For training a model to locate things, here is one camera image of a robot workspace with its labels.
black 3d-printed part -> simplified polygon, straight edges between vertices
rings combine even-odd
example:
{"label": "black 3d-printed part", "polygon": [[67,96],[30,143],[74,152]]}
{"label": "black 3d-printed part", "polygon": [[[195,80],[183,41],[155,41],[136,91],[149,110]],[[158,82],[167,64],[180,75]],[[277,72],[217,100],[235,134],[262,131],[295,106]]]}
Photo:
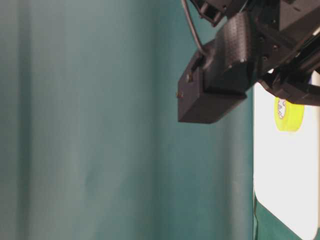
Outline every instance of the black 3d-printed part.
{"label": "black 3d-printed part", "polygon": [[213,62],[204,72],[204,88],[210,92],[244,93],[256,83],[257,36],[247,12],[231,18],[215,39]]}
{"label": "black 3d-printed part", "polygon": [[247,97],[244,93],[205,92],[203,69],[194,68],[199,64],[201,57],[197,51],[178,82],[179,122],[202,124],[217,122]]}

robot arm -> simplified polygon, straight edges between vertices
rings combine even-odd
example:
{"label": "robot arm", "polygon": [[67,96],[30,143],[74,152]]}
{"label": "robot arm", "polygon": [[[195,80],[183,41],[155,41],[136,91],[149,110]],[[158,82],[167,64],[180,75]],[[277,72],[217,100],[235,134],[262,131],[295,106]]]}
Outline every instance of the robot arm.
{"label": "robot arm", "polygon": [[320,106],[320,87],[309,84],[320,68],[319,1],[190,1],[212,26],[227,22],[215,39],[198,42],[178,82],[179,122],[217,122],[257,82],[289,102]]}

fabric backdrop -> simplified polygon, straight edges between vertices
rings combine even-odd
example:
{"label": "fabric backdrop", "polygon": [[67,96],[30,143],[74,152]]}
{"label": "fabric backdrop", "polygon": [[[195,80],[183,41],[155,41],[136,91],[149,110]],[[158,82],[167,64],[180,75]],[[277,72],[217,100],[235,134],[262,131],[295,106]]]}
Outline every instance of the fabric backdrop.
{"label": "fabric backdrop", "polygon": [[252,95],[177,123],[179,0],[2,1],[0,49],[1,239],[253,238]]}

yellow tape roll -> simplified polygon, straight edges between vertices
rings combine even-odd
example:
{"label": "yellow tape roll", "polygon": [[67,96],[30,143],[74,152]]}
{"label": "yellow tape roll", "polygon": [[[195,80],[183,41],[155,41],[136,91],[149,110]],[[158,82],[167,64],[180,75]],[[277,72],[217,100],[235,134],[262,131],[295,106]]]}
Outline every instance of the yellow tape roll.
{"label": "yellow tape roll", "polygon": [[274,119],[279,131],[298,131],[304,119],[304,113],[304,105],[293,104],[278,97],[275,98]]}

white surface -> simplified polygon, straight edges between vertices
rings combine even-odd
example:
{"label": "white surface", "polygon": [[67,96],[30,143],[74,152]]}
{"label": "white surface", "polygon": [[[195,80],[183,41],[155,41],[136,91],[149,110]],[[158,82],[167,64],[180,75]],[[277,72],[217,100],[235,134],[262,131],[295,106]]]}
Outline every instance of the white surface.
{"label": "white surface", "polygon": [[319,108],[305,106],[301,128],[281,132],[274,118],[274,101],[260,84],[255,85],[255,194],[300,238],[313,240],[319,226]]}

